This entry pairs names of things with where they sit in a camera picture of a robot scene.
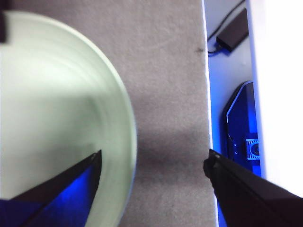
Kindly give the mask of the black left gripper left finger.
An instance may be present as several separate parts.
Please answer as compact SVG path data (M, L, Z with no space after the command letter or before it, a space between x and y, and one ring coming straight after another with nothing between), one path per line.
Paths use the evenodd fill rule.
M0 201L2 227L83 227L95 199L102 151L11 199Z

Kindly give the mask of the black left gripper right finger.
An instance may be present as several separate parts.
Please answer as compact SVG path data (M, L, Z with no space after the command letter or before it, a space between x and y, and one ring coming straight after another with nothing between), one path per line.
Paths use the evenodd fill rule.
M301 197L210 149L203 163L229 227L301 227Z

